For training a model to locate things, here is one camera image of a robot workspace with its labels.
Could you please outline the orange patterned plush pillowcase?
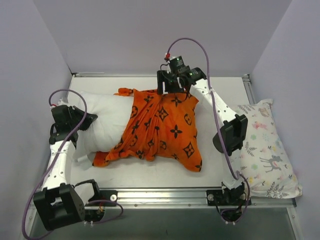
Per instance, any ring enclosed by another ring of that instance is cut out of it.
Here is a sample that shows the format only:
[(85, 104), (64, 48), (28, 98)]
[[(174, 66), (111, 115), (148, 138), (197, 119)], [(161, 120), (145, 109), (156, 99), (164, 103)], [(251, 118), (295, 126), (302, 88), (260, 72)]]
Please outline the orange patterned plush pillowcase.
[(194, 96), (129, 88), (119, 88), (117, 95), (133, 98), (129, 121), (117, 145), (95, 154), (93, 166), (106, 167), (127, 157), (149, 162), (164, 157), (175, 159), (189, 171), (201, 171), (195, 119), (198, 100)]

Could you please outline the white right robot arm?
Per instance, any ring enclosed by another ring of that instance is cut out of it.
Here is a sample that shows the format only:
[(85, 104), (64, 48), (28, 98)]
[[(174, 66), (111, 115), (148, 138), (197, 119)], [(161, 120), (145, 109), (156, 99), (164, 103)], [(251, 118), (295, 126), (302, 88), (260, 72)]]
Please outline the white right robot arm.
[(207, 75), (198, 67), (190, 68), (185, 65), (181, 56), (171, 56), (167, 53), (164, 57), (167, 70), (157, 71), (157, 93), (182, 93), (195, 97), (198, 102), (209, 112), (213, 112), (213, 119), (217, 133), (212, 139), (218, 152), (224, 154), (222, 180), (222, 200), (232, 205), (240, 198), (237, 190), (244, 182), (241, 177), (240, 163), (236, 157), (241, 153), (246, 138), (248, 118), (237, 114), (218, 93), (211, 87)]

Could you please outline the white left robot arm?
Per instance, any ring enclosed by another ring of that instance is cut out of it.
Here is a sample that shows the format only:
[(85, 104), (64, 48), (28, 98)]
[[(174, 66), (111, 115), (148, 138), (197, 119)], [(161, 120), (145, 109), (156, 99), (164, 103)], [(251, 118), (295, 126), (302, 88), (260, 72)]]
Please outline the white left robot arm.
[(101, 193), (95, 180), (70, 183), (71, 161), (68, 151), (76, 148), (78, 131), (87, 130), (98, 118), (76, 106), (65, 104), (51, 109), (54, 123), (50, 128), (50, 161), (41, 191), (33, 203), (47, 231), (53, 231), (85, 220), (85, 204), (95, 206)]

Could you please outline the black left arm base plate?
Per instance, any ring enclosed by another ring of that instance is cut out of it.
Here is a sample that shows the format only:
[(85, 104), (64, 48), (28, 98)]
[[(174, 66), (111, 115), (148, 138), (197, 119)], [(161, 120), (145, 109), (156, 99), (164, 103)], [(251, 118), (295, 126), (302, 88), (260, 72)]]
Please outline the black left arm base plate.
[(118, 199), (118, 191), (114, 189), (101, 190), (99, 193), (96, 193), (88, 201), (97, 201), (94, 203), (96, 206), (100, 207), (116, 207), (115, 202)]

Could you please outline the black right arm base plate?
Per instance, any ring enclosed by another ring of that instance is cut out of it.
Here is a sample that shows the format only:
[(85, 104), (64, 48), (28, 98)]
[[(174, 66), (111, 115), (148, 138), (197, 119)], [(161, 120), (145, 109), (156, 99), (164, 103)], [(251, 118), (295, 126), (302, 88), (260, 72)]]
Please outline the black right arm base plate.
[(243, 190), (229, 190), (229, 189), (209, 189), (206, 191), (208, 206), (239, 206), (245, 205), (245, 192)]

